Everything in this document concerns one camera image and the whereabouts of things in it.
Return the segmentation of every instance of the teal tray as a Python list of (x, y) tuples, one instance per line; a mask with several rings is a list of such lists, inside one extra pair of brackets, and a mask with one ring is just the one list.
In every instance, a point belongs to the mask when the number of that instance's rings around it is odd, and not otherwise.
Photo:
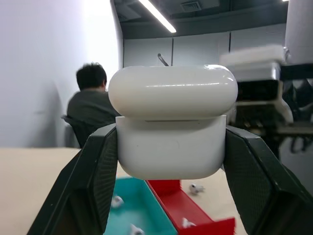
[(146, 235), (177, 235), (145, 181), (135, 178), (116, 180), (114, 196), (120, 196), (124, 204), (111, 208), (104, 235), (129, 235), (131, 224), (141, 228)]

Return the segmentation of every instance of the black hair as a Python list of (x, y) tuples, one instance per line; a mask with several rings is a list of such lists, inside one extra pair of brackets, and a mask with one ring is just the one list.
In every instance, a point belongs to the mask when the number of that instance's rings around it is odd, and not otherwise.
[(85, 64), (76, 72), (77, 84), (80, 90), (98, 88), (107, 83), (107, 75), (99, 63)]

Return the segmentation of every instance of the air vent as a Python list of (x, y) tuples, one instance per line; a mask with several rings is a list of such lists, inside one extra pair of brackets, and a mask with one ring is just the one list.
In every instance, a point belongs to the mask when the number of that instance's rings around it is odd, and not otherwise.
[(184, 12), (201, 11), (201, 6), (198, 1), (182, 3), (180, 6)]

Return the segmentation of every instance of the ceiling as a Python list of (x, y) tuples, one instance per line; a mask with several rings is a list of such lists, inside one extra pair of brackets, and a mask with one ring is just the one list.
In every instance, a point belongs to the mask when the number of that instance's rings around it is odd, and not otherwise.
[[(238, 22), (235, 28), (246, 28), (246, 21), (250, 20), (254, 21), (256, 26), (285, 23), (288, 9), (288, 2), (282, 0), (150, 0), (150, 2), (176, 28), (175, 36), (212, 32), (203, 29), (212, 28), (210, 27), (212, 24), (219, 24), (218, 18), (225, 17), (229, 18), (228, 24), (233, 26), (235, 26), (234, 20), (243, 20)], [(114, 4), (124, 38), (170, 36), (138, 0), (114, 0)], [(238, 15), (246, 15), (246, 17), (238, 18)]]

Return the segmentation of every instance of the red tray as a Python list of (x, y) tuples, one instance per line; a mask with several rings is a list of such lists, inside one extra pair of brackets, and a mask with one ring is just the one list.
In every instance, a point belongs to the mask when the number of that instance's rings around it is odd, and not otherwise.
[[(179, 180), (148, 180), (147, 184), (179, 235), (234, 235), (235, 218), (213, 221), (182, 189)], [(184, 228), (182, 219), (196, 224)]]

